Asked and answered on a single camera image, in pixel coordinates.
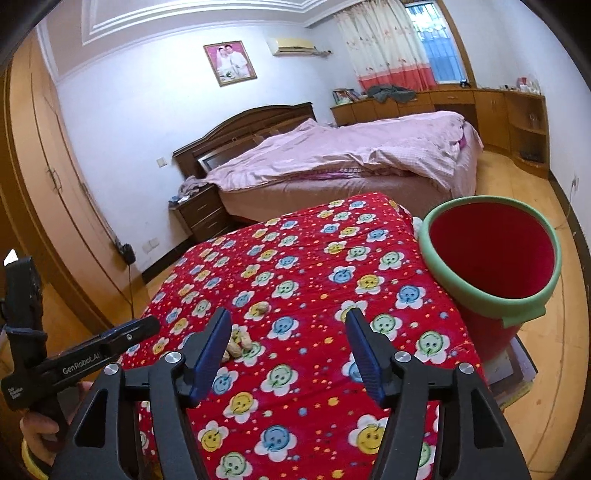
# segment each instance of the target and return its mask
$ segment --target red blanket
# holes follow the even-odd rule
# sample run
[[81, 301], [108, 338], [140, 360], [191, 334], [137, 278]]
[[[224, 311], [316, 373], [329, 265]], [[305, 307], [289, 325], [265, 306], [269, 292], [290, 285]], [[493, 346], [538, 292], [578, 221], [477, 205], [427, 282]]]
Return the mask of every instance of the red blanket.
[[[255, 341], [221, 366], [189, 418], [212, 479], [365, 479], [388, 411], [363, 388], [347, 342], [347, 311], [423, 362], [480, 367], [464, 324], [427, 271], [412, 217], [382, 194], [365, 194], [269, 220], [190, 249], [146, 313], [159, 336], [123, 356], [154, 362], [203, 329], [217, 306]], [[155, 456], [150, 406], [142, 447]], [[437, 404], [427, 411], [417, 478], [431, 474]]]

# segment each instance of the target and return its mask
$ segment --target pink bedsheet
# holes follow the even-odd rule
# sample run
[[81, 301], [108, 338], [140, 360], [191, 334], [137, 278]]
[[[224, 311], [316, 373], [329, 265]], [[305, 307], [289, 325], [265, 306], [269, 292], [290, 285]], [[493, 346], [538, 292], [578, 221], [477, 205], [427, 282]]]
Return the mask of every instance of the pink bedsheet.
[[[464, 117], [455, 112], [423, 113], [338, 129], [310, 119], [215, 168], [205, 181], [223, 192], [235, 192], [292, 180], [303, 173], [403, 170], [451, 191], [464, 124]], [[469, 194], [460, 191], [453, 196]]]
[[461, 192], [474, 195], [476, 160], [482, 152], [482, 143], [478, 133], [467, 122], [464, 123], [464, 132], [466, 146], [458, 156], [451, 190], [443, 190], [434, 185], [432, 180], [411, 173], [404, 177], [387, 175], [288, 180], [257, 189], [220, 192], [220, 198], [230, 215], [264, 222], [333, 200], [381, 192], [404, 205], [414, 216], [424, 218], [437, 205], [461, 196]]

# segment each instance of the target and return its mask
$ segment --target ceiling molding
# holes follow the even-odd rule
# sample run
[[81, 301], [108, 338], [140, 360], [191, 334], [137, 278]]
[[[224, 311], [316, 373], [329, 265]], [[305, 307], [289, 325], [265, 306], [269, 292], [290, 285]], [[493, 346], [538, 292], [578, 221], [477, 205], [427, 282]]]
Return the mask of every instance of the ceiling molding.
[[341, 11], [344, 8], [351, 7], [352, 5], [358, 4], [360, 1], [361, 0], [345, 0], [343, 2], [340, 2], [337, 5], [335, 5], [334, 7], [328, 8], [326, 10], [322, 10], [321, 12], [316, 14], [315, 16], [304, 21], [302, 23], [302, 26], [303, 27], [311, 27], [315, 23], [318, 23], [319, 21], [324, 20], [326, 17], [334, 15], [335, 13]]
[[[307, 27], [338, 10], [358, 3], [360, 0], [348, 0], [344, 5], [330, 8], [328, 12], [319, 12], [311, 20], [303, 20], [299, 24]], [[126, 28], [133, 27], [152, 20], [158, 20], [176, 15], [192, 14], [195, 12], [214, 10], [272, 10], [305, 14], [322, 6], [327, 0], [177, 0], [165, 4], [153, 5], [116, 15], [112, 18], [99, 20], [101, 0], [83, 0], [82, 2], [82, 44], [83, 46]]]
[[37, 40], [41, 48], [41, 55], [49, 71], [49, 76], [56, 84], [59, 80], [59, 72], [57, 71], [56, 58], [51, 48], [51, 41], [49, 40], [49, 31], [47, 29], [47, 17], [43, 18], [35, 27], [37, 33]]
[[284, 21], [273, 21], [273, 20], [233, 20], [233, 21], [226, 21], [226, 22], [211, 22], [207, 24], [199, 24], [199, 25], [191, 25], [186, 27], [176, 28], [175, 30], [167, 31], [166, 33], [156, 33], [153, 35], [149, 35], [147, 37], [139, 38], [135, 41], [126, 43], [124, 45], [117, 46], [110, 50], [104, 51], [100, 55], [96, 57], [92, 57], [91, 59], [86, 60], [83, 63], [80, 63], [75, 68], [69, 70], [64, 75], [57, 75], [57, 68], [56, 68], [56, 76], [53, 79], [56, 85], [59, 85], [62, 82], [67, 81], [69, 78], [74, 77], [79, 72], [86, 70], [91, 65], [95, 64], [96, 62], [101, 61], [105, 57], [117, 53], [120, 51], [127, 50], [129, 48], [133, 48], [139, 45], [143, 45], [145, 43], [149, 43], [154, 40], [160, 40], [162, 38], [172, 37], [174, 35], [180, 35], [191, 31], [196, 30], [209, 30], [211, 28], [222, 28], [222, 27], [259, 27], [261, 25], [279, 25], [279, 26], [293, 26], [295, 23], [293, 22], [284, 22]]

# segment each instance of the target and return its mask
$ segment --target air conditioner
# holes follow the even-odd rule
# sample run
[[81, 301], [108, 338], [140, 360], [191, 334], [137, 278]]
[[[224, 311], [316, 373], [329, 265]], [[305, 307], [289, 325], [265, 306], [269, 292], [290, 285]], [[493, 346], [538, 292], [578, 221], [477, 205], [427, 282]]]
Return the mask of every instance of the air conditioner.
[[273, 55], [318, 55], [318, 50], [310, 40], [303, 38], [270, 38], [267, 40]]

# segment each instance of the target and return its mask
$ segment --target bucket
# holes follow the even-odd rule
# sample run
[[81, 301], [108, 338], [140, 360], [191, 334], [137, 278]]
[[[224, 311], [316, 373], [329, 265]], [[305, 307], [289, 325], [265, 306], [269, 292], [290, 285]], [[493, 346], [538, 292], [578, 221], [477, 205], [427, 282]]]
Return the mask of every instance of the bucket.
[[545, 314], [562, 257], [554, 229], [529, 205], [496, 196], [451, 200], [427, 215], [419, 243], [483, 362]]

